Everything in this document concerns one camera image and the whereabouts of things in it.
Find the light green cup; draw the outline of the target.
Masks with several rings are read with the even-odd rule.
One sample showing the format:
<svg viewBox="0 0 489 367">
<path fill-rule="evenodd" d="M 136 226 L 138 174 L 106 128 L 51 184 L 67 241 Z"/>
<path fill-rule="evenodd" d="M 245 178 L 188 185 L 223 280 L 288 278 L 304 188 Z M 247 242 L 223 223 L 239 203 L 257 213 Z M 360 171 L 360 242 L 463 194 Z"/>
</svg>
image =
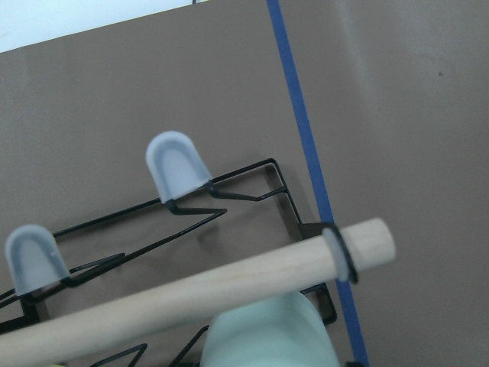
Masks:
<svg viewBox="0 0 489 367">
<path fill-rule="evenodd" d="M 201 366 L 339 366 L 319 312 L 300 292 L 225 311 L 210 323 Z"/>
</svg>

